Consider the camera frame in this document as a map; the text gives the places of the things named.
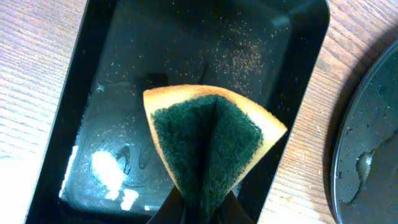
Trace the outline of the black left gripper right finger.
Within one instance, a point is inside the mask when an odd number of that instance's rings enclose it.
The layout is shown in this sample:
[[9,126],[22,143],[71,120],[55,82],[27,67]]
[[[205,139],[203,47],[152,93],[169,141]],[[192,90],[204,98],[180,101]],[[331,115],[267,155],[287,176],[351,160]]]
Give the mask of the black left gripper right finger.
[[246,214],[234,193],[230,191],[223,203],[216,210],[214,216],[215,224],[254,224],[251,218]]

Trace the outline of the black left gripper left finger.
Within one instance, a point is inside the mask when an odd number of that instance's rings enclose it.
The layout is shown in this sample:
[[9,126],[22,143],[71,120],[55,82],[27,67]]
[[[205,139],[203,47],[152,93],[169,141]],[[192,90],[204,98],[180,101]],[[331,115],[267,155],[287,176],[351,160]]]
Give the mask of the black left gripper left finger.
[[175,186],[158,212],[147,222],[147,224],[184,224],[185,223],[185,201]]

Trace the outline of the green and yellow sponge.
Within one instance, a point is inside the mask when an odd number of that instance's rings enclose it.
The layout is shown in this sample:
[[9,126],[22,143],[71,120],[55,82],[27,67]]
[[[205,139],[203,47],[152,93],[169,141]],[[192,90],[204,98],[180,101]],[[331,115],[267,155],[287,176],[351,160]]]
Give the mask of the green and yellow sponge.
[[200,223],[287,132],[261,105],[217,86],[153,88],[143,102],[155,149]]

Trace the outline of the rectangular black tray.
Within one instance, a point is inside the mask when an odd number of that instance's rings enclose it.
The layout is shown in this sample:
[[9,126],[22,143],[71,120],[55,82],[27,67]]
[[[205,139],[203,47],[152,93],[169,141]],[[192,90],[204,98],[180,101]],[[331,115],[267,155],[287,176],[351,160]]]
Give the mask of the rectangular black tray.
[[27,223],[145,223],[174,184],[142,94],[220,86],[297,117],[330,21],[326,1],[89,1]]

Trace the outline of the round black tray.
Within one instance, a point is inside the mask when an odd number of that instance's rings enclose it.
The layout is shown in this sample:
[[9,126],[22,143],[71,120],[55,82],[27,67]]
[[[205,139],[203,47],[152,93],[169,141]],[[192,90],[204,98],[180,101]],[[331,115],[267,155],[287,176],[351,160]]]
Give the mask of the round black tray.
[[330,188],[337,223],[397,223],[397,44],[378,58],[351,99]]

